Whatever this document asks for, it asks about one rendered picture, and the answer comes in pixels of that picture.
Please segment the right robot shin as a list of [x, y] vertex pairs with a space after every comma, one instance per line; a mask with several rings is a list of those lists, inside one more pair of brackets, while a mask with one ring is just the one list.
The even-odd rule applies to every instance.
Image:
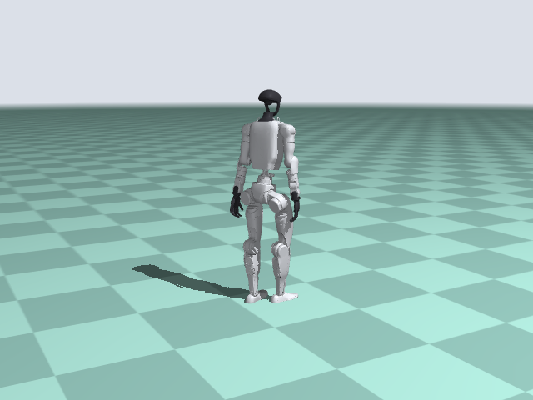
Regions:
[[277, 249], [277, 257], [272, 258], [273, 272], [276, 278], [276, 294], [278, 294], [278, 296], [285, 294], [286, 277], [290, 266], [290, 256], [290, 248], [288, 250], [286, 245], [281, 245]]

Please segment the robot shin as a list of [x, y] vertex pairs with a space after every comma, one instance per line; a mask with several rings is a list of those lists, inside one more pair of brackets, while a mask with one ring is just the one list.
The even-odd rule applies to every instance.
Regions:
[[272, 258], [273, 272], [276, 278], [276, 294], [278, 294], [278, 296], [285, 294], [286, 277], [290, 266], [290, 256], [290, 248], [288, 250], [286, 245], [281, 245], [277, 249], [277, 257]]
[[261, 254], [260, 251], [256, 254], [248, 254], [245, 250], [246, 241], [243, 243], [244, 265], [248, 277], [250, 294], [253, 293], [253, 296], [256, 296], [258, 294], [257, 285], [258, 274], [260, 272]]

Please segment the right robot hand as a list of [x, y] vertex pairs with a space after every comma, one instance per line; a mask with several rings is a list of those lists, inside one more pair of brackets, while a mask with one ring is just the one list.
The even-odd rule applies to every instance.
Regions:
[[299, 200], [301, 199], [301, 197], [298, 197], [297, 195], [297, 192], [296, 191], [293, 191], [291, 193], [291, 200], [294, 201], [294, 217], [290, 220], [290, 222], [293, 222], [297, 219], [298, 217], [298, 212], [299, 212], [299, 209], [300, 209], [300, 203], [299, 203]]

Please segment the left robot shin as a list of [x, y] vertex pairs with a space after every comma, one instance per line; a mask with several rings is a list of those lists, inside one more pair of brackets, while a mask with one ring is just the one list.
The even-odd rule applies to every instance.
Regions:
[[248, 254], [245, 250], [246, 241], [243, 243], [244, 265], [248, 277], [250, 294], [253, 293], [253, 296], [256, 296], [258, 294], [257, 285], [258, 274], [260, 272], [261, 254], [260, 251], [256, 254]]

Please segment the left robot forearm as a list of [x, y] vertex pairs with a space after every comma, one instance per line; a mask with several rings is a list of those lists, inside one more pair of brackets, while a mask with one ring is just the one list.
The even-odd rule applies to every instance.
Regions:
[[237, 174], [236, 174], [236, 178], [235, 178], [235, 184], [233, 186], [233, 188], [235, 186], [238, 186], [238, 192], [237, 193], [242, 193], [243, 192], [243, 186], [244, 186], [244, 183], [245, 183], [246, 172], [247, 172], [247, 167], [242, 166], [239, 163], [239, 160], [238, 160], [238, 163], [237, 163]]

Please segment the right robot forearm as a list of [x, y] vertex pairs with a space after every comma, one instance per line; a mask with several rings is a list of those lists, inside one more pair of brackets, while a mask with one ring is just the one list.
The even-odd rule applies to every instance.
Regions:
[[299, 181], [298, 181], [298, 164], [299, 164], [299, 161], [298, 161], [298, 158], [297, 157], [293, 157], [291, 159], [291, 169], [287, 169], [288, 171], [286, 171], [286, 175], [288, 176], [288, 184], [289, 184], [289, 188], [290, 188], [290, 196], [291, 196], [291, 193], [293, 191], [296, 191], [297, 192], [297, 195], [299, 197], [300, 195], [300, 190], [299, 190]]

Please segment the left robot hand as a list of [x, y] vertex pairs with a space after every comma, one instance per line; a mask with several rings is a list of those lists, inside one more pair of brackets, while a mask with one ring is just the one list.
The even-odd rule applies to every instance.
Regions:
[[238, 207], [240, 207], [240, 209], [243, 211], [243, 207], [240, 203], [240, 193], [237, 193], [238, 192], [238, 186], [235, 186], [233, 188], [233, 198], [231, 200], [231, 206], [230, 206], [230, 213], [232, 215], [234, 215], [235, 217], [238, 217], [239, 216], [241, 217], [242, 215], [238, 212]]

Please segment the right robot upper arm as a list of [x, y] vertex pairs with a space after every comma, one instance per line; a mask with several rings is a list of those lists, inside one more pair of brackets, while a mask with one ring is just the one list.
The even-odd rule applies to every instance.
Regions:
[[283, 136], [283, 150], [284, 150], [284, 165], [288, 168], [291, 167], [291, 159], [295, 157], [293, 155], [295, 150], [295, 134], [296, 129], [285, 123], [278, 123], [279, 133]]

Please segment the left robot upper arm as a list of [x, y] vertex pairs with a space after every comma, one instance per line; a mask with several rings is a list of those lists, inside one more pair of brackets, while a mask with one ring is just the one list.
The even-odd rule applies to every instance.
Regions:
[[239, 158], [239, 163], [242, 165], [246, 165], [246, 166], [249, 166], [252, 163], [249, 158], [250, 126], [251, 126], [251, 123], [248, 123], [248, 124], [243, 125], [242, 127], [241, 155]]

